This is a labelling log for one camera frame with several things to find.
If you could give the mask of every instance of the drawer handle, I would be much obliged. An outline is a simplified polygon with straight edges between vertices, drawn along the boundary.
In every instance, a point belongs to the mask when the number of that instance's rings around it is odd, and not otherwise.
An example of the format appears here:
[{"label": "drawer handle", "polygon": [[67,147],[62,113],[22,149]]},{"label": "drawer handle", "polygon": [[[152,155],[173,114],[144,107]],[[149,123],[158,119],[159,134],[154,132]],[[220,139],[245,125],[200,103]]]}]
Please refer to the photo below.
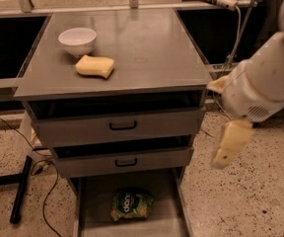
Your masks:
[{"label": "drawer handle", "polygon": [[134,162],[133,163],[125,163],[125,164],[119,164],[118,160],[114,161],[114,164],[116,167],[131,167],[131,166],[135,166],[138,163],[138,158],[134,158]]},{"label": "drawer handle", "polygon": [[109,123],[110,130],[130,130],[134,129],[138,122],[135,120],[132,126],[125,126],[125,127],[114,127],[114,124],[112,122]]}]

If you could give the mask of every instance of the chip bag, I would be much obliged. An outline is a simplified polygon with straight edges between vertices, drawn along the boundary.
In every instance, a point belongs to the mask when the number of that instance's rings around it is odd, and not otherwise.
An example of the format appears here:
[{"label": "chip bag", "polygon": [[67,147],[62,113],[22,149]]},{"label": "chip bag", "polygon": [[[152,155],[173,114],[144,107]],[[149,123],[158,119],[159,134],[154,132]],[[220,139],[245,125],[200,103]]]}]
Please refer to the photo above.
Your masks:
[{"label": "chip bag", "polygon": [[119,190],[112,199],[111,217],[147,218],[151,212],[154,198],[146,193],[133,189]]}]

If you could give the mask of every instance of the countertop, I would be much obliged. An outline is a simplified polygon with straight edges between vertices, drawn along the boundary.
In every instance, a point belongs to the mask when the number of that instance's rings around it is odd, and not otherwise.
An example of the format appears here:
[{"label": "countertop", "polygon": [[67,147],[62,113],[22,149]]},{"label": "countertop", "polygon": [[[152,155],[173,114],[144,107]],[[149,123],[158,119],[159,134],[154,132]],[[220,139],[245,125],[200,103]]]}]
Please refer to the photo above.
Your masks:
[{"label": "countertop", "polygon": [[[65,30],[98,34],[91,56],[114,59],[108,79],[84,77],[58,41]],[[53,13],[15,98],[21,101],[205,87],[205,65],[173,8]]]}]

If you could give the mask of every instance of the white robotic arm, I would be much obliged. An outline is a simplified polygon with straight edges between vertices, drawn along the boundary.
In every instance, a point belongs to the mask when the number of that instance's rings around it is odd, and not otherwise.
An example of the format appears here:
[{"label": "white robotic arm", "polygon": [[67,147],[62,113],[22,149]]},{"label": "white robotic arm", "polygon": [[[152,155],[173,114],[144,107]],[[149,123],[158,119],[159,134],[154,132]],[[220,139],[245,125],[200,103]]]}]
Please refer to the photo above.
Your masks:
[{"label": "white robotic arm", "polygon": [[268,119],[284,108],[284,2],[281,32],[273,35],[250,59],[207,88],[222,94],[224,109],[236,120],[222,128],[219,148],[212,159],[217,168],[228,166],[252,136],[252,122]]}]

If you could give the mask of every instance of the speckled terrazzo floor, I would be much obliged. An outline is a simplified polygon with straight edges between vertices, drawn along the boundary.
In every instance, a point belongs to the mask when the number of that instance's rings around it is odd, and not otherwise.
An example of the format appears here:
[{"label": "speckled terrazzo floor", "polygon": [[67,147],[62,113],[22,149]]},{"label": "speckled terrazzo floor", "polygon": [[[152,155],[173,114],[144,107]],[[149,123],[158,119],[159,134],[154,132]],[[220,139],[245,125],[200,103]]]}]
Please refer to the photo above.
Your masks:
[{"label": "speckled terrazzo floor", "polygon": [[[0,114],[18,127],[22,113]],[[284,236],[284,120],[271,119],[256,130],[250,144],[227,169],[210,167],[220,124],[227,119],[208,112],[195,139],[195,153],[182,189],[195,237]],[[0,176],[21,171],[29,148],[19,134],[0,121]],[[16,185],[0,187],[0,236],[55,236],[42,219],[42,202],[53,185],[50,167],[30,177],[22,221],[9,223]],[[59,179],[47,206],[48,221],[62,236],[71,236],[75,196]]]}]

